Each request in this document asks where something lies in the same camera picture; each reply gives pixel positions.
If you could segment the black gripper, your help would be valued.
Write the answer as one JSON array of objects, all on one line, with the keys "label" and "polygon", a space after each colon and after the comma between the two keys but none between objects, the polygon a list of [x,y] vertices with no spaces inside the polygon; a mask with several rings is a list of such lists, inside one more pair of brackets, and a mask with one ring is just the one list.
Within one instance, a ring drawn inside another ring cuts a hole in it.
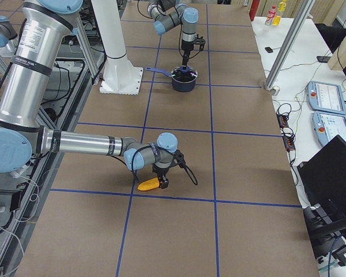
[{"label": "black gripper", "polygon": [[190,53],[194,46],[199,46],[199,52],[204,50],[206,40],[203,36],[199,37],[197,33],[183,33],[180,38],[179,52],[182,56],[182,69],[187,69]]},{"label": "black gripper", "polygon": [[166,189],[169,186],[170,182],[166,175],[170,168],[175,166],[179,166],[182,169],[185,168],[185,156],[180,150],[176,150],[170,156],[172,156],[172,159],[167,165],[153,164],[152,166],[152,171],[157,174],[160,189]]}]

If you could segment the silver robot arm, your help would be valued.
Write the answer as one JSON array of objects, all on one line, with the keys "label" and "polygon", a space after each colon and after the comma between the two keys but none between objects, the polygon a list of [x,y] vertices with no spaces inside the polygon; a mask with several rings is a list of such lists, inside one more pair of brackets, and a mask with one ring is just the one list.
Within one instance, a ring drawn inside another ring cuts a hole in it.
[{"label": "silver robot arm", "polygon": [[170,168],[184,167],[183,154],[172,133],[154,143],[136,139],[72,133],[38,123],[40,109],[62,39],[71,34],[81,1],[25,1],[26,16],[8,83],[0,101],[0,173],[21,168],[35,154],[74,152],[124,158],[135,172],[152,166],[156,178],[139,184],[139,190],[165,189]]},{"label": "silver robot arm", "polygon": [[178,49],[182,56],[182,69],[186,70],[194,47],[198,46],[201,52],[206,43],[197,33],[198,10],[179,1],[149,1],[147,14],[154,20],[153,26],[160,36],[180,27]]}]

